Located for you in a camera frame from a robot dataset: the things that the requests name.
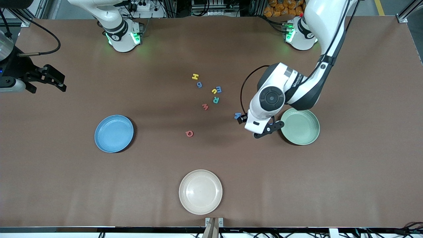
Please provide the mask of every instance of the blue plate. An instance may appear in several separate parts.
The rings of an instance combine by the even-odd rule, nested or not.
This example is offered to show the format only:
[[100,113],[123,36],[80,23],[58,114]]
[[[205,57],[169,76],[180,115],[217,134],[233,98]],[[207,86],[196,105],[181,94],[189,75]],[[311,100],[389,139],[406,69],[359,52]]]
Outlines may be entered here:
[[94,141],[99,149],[115,153],[125,149],[134,137],[134,126],[125,116],[108,116],[97,126]]

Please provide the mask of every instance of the green led light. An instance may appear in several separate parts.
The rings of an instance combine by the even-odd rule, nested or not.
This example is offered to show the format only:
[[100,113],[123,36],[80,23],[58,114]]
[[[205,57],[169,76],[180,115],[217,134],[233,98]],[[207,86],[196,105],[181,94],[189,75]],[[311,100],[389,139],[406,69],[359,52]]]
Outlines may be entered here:
[[291,42],[294,35],[295,35],[295,29],[292,29],[292,31],[286,35],[286,41]]
[[139,44],[141,41],[140,41],[140,37],[138,36],[138,34],[137,33],[132,33],[131,32],[131,36],[132,36],[132,39],[134,40],[134,43],[135,44]]
[[109,36],[107,34],[106,34],[106,37],[107,37],[107,40],[109,41],[109,44],[111,45],[112,42],[110,41],[110,38],[109,38]]

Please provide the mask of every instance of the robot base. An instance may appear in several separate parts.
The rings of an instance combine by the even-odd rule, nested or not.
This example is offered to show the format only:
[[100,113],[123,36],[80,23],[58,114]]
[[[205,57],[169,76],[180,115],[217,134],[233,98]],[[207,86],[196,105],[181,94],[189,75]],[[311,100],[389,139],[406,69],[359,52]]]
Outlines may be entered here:
[[130,19],[125,19],[125,21],[128,23],[128,31],[120,41],[114,41],[107,37],[109,44],[119,52],[128,52],[134,49],[135,46],[141,44],[143,39],[144,24],[134,22]]

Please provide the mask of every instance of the black cable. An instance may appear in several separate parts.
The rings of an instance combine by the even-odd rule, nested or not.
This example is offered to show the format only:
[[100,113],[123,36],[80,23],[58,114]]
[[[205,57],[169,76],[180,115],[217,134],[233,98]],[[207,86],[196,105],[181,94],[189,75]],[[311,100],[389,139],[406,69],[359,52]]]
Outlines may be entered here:
[[311,236],[313,236],[314,238],[318,238],[316,235],[313,235],[313,234],[311,234],[311,233],[308,233],[308,232],[305,232],[306,234],[309,234],[309,235],[311,235]]
[[358,1],[357,1],[357,5],[355,5],[354,12],[352,12],[351,18],[349,19],[349,22],[348,22],[348,25],[346,26],[345,31],[348,31],[349,24],[351,23],[351,20],[352,20],[352,18],[354,17],[355,12],[357,11],[358,4],[360,3],[360,1],[361,1],[361,0],[358,0]]
[[268,23],[272,23],[272,24],[275,24],[275,25],[282,25],[282,23],[280,23],[280,22],[274,22],[274,21],[269,20],[266,16],[254,15],[253,17],[260,17],[261,19],[267,21]]
[[48,54],[54,53],[54,52],[56,52],[56,51],[58,51],[60,49],[60,47],[62,46],[62,44],[60,43],[59,38],[57,38],[57,36],[55,34],[53,34],[51,31],[47,30],[44,26],[42,26],[42,25],[36,23],[35,21],[33,21],[33,20],[31,20],[31,19],[23,16],[20,12],[16,11],[15,13],[18,14],[18,15],[20,15],[21,17],[23,17],[25,20],[27,20],[27,21],[33,23],[34,25],[38,26],[39,28],[43,29],[48,34],[52,35],[54,37],[54,39],[56,39],[56,41],[57,41],[57,47],[56,47],[56,49],[51,50],[51,51],[46,51],[46,52],[37,52],[38,55],[48,55]]
[[402,230],[408,229],[408,228],[413,227],[413,226],[418,225],[418,224],[423,224],[423,222],[413,222],[410,225],[403,227]]
[[[327,48],[326,52],[324,53],[324,55],[323,55],[322,59],[324,59],[324,58],[327,56],[327,54],[328,54],[328,52],[329,52],[330,48],[332,47],[333,43],[335,42],[336,35],[338,34],[338,32],[339,32],[339,30],[340,30],[340,28],[341,28],[341,25],[342,25],[342,21],[343,21],[343,19],[345,19],[346,13],[348,12],[348,6],[349,6],[350,1],[351,1],[351,0],[349,0],[349,1],[347,2],[347,5],[346,5],[346,8],[345,8],[344,14],[342,15],[341,21],[340,21],[340,22],[339,22],[339,24],[338,24],[338,28],[336,29],[335,35],[333,36],[332,41],[331,41],[331,43],[330,43],[329,47]],[[321,64],[321,61],[320,61],[320,62],[317,64],[317,66],[313,69],[313,71],[311,72],[311,74],[310,74],[310,76],[309,76],[309,77],[311,77],[311,76],[312,76],[312,75],[316,72],[316,70],[320,67],[320,64]]]
[[7,38],[11,38],[12,33],[10,32],[9,24],[7,24],[7,21],[6,21],[6,18],[4,17],[3,11],[4,11],[4,9],[0,11],[0,14],[1,14],[1,18],[3,19],[4,26],[6,27],[6,33],[4,33],[4,35]]
[[244,80],[244,82],[242,83],[242,86],[241,86],[241,93],[239,94],[239,99],[240,99],[240,101],[241,101],[241,108],[242,108],[242,111],[244,112],[244,115],[246,114],[245,113],[245,110],[244,110],[244,106],[242,105],[242,90],[243,90],[243,88],[244,88],[244,85],[245,85],[245,82],[248,80],[248,78],[253,74],[253,73],[255,73],[257,70],[259,70],[259,69],[261,69],[261,68],[264,68],[264,67],[269,67],[270,65],[263,65],[263,66],[260,66],[260,67],[258,67],[257,69],[255,69],[254,71],[252,71],[248,76],[247,76],[247,78]]
[[131,20],[135,19],[134,16],[132,16],[132,13],[129,11],[128,7],[126,5],[124,5],[124,7],[128,10],[129,15],[131,16],[130,19]]
[[255,236],[253,236],[253,238],[257,238],[258,237],[258,235],[260,235],[260,234],[263,234],[263,235],[265,235],[267,238],[270,238],[266,233],[264,233],[264,232],[260,232],[260,233],[257,233]]
[[379,233],[375,233],[377,236],[379,236],[380,238],[385,238],[384,236],[382,236],[381,234],[379,234]]
[[194,13],[192,15],[196,17],[202,17],[209,11],[209,8],[210,8],[210,0],[207,0],[207,2],[204,3],[204,10],[199,15],[196,15]]
[[168,10],[163,6],[161,1],[159,1],[159,3],[162,6],[163,10],[166,12],[166,17],[169,18],[169,15],[171,15],[171,14],[169,14]]

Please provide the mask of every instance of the orange bag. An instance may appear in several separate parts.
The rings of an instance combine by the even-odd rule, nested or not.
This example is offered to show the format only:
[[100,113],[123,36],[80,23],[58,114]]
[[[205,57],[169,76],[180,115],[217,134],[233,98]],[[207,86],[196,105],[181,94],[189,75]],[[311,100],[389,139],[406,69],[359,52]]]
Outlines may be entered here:
[[280,11],[273,11],[272,17],[278,17],[280,16]]
[[275,7],[276,6],[276,4],[277,4],[277,0],[267,0],[268,2],[269,2],[269,5],[271,6],[271,7]]
[[296,8],[295,8],[295,15],[296,15],[296,16],[299,16],[301,13],[304,13],[304,12],[302,11],[302,7],[296,7]]
[[281,14],[281,15],[286,15],[286,14],[288,14],[288,8],[284,8],[284,9],[280,12],[280,14]]
[[283,9],[284,9],[283,4],[280,4],[280,3],[276,4],[275,11],[282,11]]
[[273,15],[273,8],[266,7],[264,9],[263,15],[266,16],[266,17],[271,17]]
[[292,1],[290,4],[288,4],[289,9],[295,9],[296,6],[297,6],[297,2],[295,1]]

